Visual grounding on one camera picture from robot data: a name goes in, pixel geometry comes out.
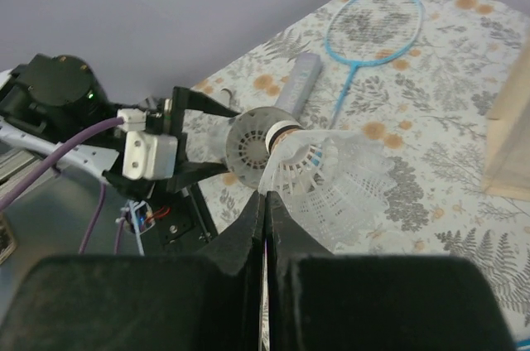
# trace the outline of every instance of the white cable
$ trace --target white cable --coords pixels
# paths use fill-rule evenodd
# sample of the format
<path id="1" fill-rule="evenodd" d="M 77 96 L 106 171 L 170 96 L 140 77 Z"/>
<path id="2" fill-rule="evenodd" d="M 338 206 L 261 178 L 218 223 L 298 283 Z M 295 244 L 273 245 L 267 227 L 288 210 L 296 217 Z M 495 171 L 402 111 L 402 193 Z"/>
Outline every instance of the white cable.
<path id="1" fill-rule="evenodd" d="M 129 209 L 131 213 L 132 226 L 134 227 L 134 236 L 136 237 L 136 243 L 138 245 L 138 252 L 140 256 L 145 256 L 143 251 L 142 239 L 140 238 L 140 227 L 138 226 L 138 218 L 136 216 L 136 210 L 134 209 L 134 203 L 129 200 Z"/>

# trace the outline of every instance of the blue racket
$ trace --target blue racket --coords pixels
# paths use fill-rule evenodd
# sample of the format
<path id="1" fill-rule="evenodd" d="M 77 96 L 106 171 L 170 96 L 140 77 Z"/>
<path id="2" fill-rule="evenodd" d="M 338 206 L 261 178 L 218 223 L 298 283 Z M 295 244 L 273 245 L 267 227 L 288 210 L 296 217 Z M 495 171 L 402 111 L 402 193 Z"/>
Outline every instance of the blue racket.
<path id="1" fill-rule="evenodd" d="M 394 60 L 417 38 L 422 26 L 420 0 L 349 0 L 331 19 L 325 36 L 328 54 L 350 67 L 330 121 L 335 125 L 359 67 Z"/>

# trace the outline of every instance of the racket shaft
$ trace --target racket shaft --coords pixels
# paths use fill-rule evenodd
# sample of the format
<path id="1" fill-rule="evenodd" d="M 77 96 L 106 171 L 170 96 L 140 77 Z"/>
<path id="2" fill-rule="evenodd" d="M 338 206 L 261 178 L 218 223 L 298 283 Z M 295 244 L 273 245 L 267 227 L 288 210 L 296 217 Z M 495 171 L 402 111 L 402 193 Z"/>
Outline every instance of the racket shaft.
<path id="1" fill-rule="evenodd" d="M 352 65 L 351 70 L 349 72 L 348 78 L 346 78 L 346 81 L 344 82 L 344 86 L 342 87 L 342 90 L 340 91 L 339 98 L 337 99 L 337 103 L 335 104 L 335 109 L 333 110 L 333 116 L 331 117 L 331 122 L 329 129 L 333 128 L 335 125 L 335 122 L 337 121 L 337 117 L 339 116 L 340 109 L 342 108 L 342 104 L 345 101 L 346 95 L 348 94 L 349 87 L 354 80 L 355 73 L 357 72 L 357 69 L 359 68 L 358 65 Z"/>

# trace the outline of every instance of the patterned table surface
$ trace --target patterned table surface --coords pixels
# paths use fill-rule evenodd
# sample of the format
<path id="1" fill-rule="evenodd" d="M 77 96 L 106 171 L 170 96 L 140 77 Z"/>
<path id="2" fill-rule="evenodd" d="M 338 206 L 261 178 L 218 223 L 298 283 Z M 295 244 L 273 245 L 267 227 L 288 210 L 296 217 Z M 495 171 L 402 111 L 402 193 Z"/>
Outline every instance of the patterned table surface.
<path id="1" fill-rule="evenodd" d="M 274 105 L 302 51 L 324 69 L 301 123 L 324 128 L 349 68 L 324 49 L 333 0 L 251 50 L 195 89 L 235 91 L 234 107 Z M 494 0 L 421 0 L 417 42 L 400 59 L 362 68 L 337 128 L 384 143 L 398 186 L 378 226 L 335 252 L 443 253 L 467 257 L 486 275 L 517 338 L 530 335 L 530 204 L 480 192 L 485 114 L 507 79 L 530 23 Z M 218 119 L 190 114 L 190 158 L 212 160 L 205 134 Z M 239 215 L 252 190 L 227 174 L 200 183 L 219 230 Z"/>

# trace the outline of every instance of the floral tablecloth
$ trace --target floral tablecloth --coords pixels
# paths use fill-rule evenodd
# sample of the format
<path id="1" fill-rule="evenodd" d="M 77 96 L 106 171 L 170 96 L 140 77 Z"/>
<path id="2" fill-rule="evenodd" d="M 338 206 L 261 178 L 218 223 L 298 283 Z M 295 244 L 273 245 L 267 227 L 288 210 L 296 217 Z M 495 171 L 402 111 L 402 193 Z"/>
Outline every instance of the floral tablecloth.
<path id="1" fill-rule="evenodd" d="M 325 67 L 301 123 L 324 128 L 349 68 L 324 49 L 326 27 L 347 0 L 333 0 L 195 89 L 234 91 L 241 111 L 274 105 L 294 59 L 319 54 Z M 395 162 L 390 207 L 373 231 L 335 252 L 443 253 L 467 257 L 485 274 L 518 338 L 530 335 L 530 204 L 484 195 L 479 183 L 485 114 L 507 79 L 529 20 L 494 0 L 421 0 L 424 22 L 401 58 L 358 71 L 337 122 L 384 143 Z M 205 134 L 217 118 L 189 115 L 190 157 L 212 159 Z M 230 174 L 200 183 L 225 229 L 252 190 Z"/>

